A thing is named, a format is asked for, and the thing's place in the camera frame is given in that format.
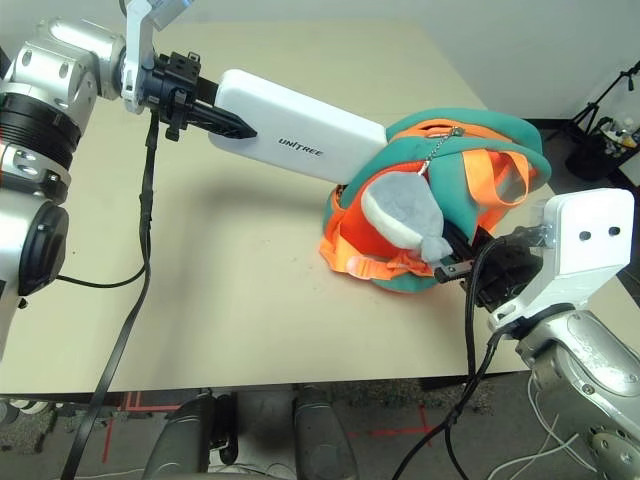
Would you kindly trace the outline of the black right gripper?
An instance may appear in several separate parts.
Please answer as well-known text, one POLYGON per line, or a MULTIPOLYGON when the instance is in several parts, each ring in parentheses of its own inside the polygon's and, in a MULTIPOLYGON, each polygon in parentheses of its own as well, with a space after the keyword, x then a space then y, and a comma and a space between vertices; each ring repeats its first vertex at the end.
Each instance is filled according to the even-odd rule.
POLYGON ((544 244, 540 226, 519 226, 500 237, 480 229, 471 246, 461 229, 445 223, 443 237, 452 248, 451 257, 462 262, 439 265, 434 278, 445 284, 468 277, 467 305, 498 308, 519 295, 542 267, 541 257, 532 252, 544 244))

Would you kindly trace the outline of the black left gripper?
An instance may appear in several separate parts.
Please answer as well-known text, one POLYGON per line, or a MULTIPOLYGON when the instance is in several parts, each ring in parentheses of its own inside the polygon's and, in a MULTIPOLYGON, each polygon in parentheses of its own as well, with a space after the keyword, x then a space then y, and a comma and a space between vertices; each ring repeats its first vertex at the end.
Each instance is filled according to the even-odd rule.
POLYGON ((160 54, 144 81, 144 105, 167 125, 165 137, 178 141, 189 125, 230 139, 255 138, 257 131, 239 116, 213 106, 218 84, 200 76, 200 56, 160 54))

